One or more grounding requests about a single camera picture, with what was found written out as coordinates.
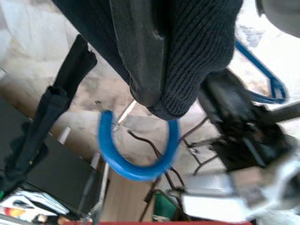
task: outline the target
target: concrete floor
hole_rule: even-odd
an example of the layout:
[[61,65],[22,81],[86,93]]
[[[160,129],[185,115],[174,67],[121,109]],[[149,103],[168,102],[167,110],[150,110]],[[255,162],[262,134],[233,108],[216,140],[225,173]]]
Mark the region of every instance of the concrete floor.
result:
[[[236,26],[237,38],[285,83],[290,96],[288,103],[299,100],[300,40],[282,33],[266,18],[259,18],[252,0],[244,1]],[[33,117],[41,95],[53,83],[77,33],[50,0],[0,0],[0,67],[6,71],[0,74],[0,96],[26,116]],[[101,101],[105,108],[119,115],[132,100],[125,82],[99,54],[96,55],[97,66],[79,86],[70,110],[52,128],[53,135],[57,136],[64,127],[71,127],[66,145],[87,160],[93,151],[98,150],[98,111],[94,102]],[[270,94],[266,79],[238,52],[229,68],[249,89]],[[180,119],[181,132],[185,133],[204,117],[201,107],[195,102]],[[299,121],[293,121],[285,123],[284,127],[287,133],[300,138],[300,132],[296,129],[299,125]],[[162,152],[165,147],[165,123],[151,115],[145,107],[137,105],[115,134],[116,143],[124,156],[140,165],[155,161],[150,146],[130,137],[127,129],[151,139]],[[188,141],[196,142],[217,135],[215,128],[206,123],[188,137]],[[200,148],[199,152],[201,161],[213,155],[207,148]],[[182,145],[173,166],[181,174],[189,174],[196,165]],[[216,168],[222,168],[219,160],[214,160],[203,170]],[[161,182],[161,188],[168,188],[165,180]]]

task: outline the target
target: blue hook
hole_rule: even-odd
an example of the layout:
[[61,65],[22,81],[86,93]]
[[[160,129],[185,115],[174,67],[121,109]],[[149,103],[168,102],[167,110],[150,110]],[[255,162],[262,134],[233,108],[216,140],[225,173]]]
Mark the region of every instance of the blue hook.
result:
[[112,122],[113,112],[102,112],[98,127],[98,141],[104,159],[115,172],[130,180],[145,181],[153,180],[170,168],[175,157],[180,135],[176,120],[168,121],[169,138],[164,155],[150,166],[134,165],[123,158],[113,143]]
[[[263,96],[255,92],[249,91],[253,101],[266,104],[283,104],[286,101],[286,91],[284,84],[270,72],[270,70],[263,65],[241,42],[235,40],[235,47],[248,60],[250,60],[266,77],[270,80],[270,87],[272,97]],[[278,98],[276,90],[279,90],[282,97]]]

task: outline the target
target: black fabric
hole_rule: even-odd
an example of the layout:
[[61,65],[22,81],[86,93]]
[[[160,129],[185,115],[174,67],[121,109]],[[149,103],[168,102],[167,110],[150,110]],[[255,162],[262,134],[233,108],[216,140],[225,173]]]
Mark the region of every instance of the black fabric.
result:
[[170,1],[170,45],[166,83],[151,113],[173,120],[197,98],[201,81],[227,67],[234,49],[234,25],[242,0]]
[[30,125],[23,124],[24,135],[11,142],[13,154],[5,161],[1,191],[6,194],[13,191],[46,156],[48,148],[44,139],[54,122],[70,107],[79,83],[96,63],[95,54],[88,51],[86,40],[78,35],[54,85],[42,95],[33,121]]
[[[71,23],[129,84],[119,55],[109,0],[53,0]],[[242,0],[168,1],[170,43],[165,85],[149,111],[164,119],[183,116],[201,81],[226,68],[233,55],[234,24]]]
[[112,68],[129,83],[119,55],[109,0],[52,0]]

